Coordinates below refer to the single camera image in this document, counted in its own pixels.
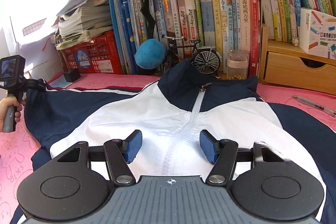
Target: pink tablecloth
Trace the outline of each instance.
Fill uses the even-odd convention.
[[[107,86],[142,88],[157,79],[158,77],[137,75],[82,75],[79,81],[68,88],[101,89]],[[291,95],[300,95],[333,109],[336,109],[336,96],[266,85],[259,85],[257,92],[267,102],[301,108],[336,130],[335,118],[295,101]],[[30,158],[39,148],[37,141],[26,129],[23,119],[17,124],[16,132],[0,133],[0,224],[9,224],[18,205],[17,187],[25,177],[32,173]]]

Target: blue round sticker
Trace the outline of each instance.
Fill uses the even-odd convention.
[[[75,60],[78,66],[82,69],[87,69],[91,66],[89,54],[85,50],[78,50],[75,53]]]

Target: hand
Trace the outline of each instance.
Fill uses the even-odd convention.
[[[5,119],[7,108],[11,105],[16,106],[17,112],[15,112],[15,122],[19,122],[21,117],[20,111],[22,110],[22,105],[24,104],[25,102],[23,100],[19,103],[14,96],[3,98],[0,101],[0,132],[2,132],[3,121]]]

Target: blue plush ball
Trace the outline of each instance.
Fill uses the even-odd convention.
[[[142,43],[135,54],[135,62],[140,68],[157,68],[165,58],[166,48],[156,39],[148,39]]]

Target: model bicycle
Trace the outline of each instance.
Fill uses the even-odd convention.
[[[176,56],[179,60],[182,60],[182,57],[174,52],[174,50],[178,48],[193,48],[190,63],[194,65],[199,72],[210,75],[213,73],[216,74],[218,71],[221,65],[221,58],[216,51],[210,47],[197,47],[197,44],[201,42],[199,39],[190,40],[190,46],[176,46],[174,42],[182,42],[187,39],[185,37],[167,37],[164,34],[162,35],[162,38],[166,38],[168,41],[168,50],[166,51],[166,56],[160,66],[162,73],[165,73],[172,67],[174,56]]]

